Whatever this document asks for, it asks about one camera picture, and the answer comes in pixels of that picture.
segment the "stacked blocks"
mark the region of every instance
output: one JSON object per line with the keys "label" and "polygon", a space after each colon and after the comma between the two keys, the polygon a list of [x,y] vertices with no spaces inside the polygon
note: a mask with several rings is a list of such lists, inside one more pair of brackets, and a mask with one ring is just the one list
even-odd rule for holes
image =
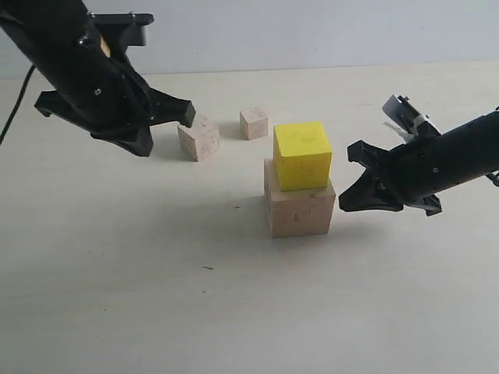
{"label": "stacked blocks", "polygon": [[320,122],[274,127],[274,159],[264,161],[264,190],[273,238],[329,232],[336,193],[332,149]]}
{"label": "stacked blocks", "polygon": [[247,140],[268,136],[268,116],[262,108],[247,108],[239,112],[241,131]]}
{"label": "stacked blocks", "polygon": [[197,114],[193,126],[177,126],[180,146],[195,161],[201,161],[221,148],[218,127],[204,115]]}

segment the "black robotic arm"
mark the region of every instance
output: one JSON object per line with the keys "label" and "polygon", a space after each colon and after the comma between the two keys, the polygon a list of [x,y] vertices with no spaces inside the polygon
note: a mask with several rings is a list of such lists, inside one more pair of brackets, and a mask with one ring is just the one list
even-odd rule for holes
{"label": "black robotic arm", "polygon": [[81,0],[0,0],[0,27],[55,88],[35,107],[130,153],[147,157],[150,127],[190,127],[191,101],[151,88],[126,56],[145,45],[151,14],[89,12]]}

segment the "white wall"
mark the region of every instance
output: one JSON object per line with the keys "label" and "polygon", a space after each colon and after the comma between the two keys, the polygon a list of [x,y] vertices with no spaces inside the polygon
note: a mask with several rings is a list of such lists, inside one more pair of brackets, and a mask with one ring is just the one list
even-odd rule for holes
{"label": "white wall", "polygon": [[[86,0],[94,12],[150,12],[141,73],[310,68],[499,58],[496,0]],[[0,38],[0,78],[26,59]]]}

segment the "wooden block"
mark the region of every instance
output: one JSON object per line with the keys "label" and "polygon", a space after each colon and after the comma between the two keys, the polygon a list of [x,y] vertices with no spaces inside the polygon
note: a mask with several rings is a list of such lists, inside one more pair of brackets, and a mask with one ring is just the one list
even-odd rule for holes
{"label": "wooden block", "polygon": [[178,125],[180,146],[195,161],[201,161],[221,148],[218,127],[204,115],[197,114],[190,129]]}
{"label": "wooden block", "polygon": [[320,122],[274,127],[274,167],[282,191],[326,188],[332,156]]}
{"label": "wooden block", "polygon": [[241,131],[248,140],[268,136],[268,117],[262,108],[247,108],[239,112]]}
{"label": "wooden block", "polygon": [[272,159],[264,161],[264,190],[272,238],[325,235],[336,193],[331,180],[323,189],[282,192]]}

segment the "small wooden cube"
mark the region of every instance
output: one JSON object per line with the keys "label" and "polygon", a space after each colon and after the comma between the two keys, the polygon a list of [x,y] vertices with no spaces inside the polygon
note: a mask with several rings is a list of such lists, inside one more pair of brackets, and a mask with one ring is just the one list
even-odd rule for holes
{"label": "small wooden cube", "polygon": [[247,108],[239,112],[241,131],[248,140],[268,136],[268,117],[262,108]]}
{"label": "small wooden cube", "polygon": [[326,188],[332,154],[320,122],[274,127],[274,166],[282,191]]}
{"label": "small wooden cube", "polygon": [[331,180],[322,189],[282,192],[271,159],[264,160],[264,191],[272,238],[325,235],[336,193]]}
{"label": "small wooden cube", "polygon": [[180,146],[195,161],[201,161],[221,148],[218,127],[204,115],[196,114],[193,126],[177,126]]}

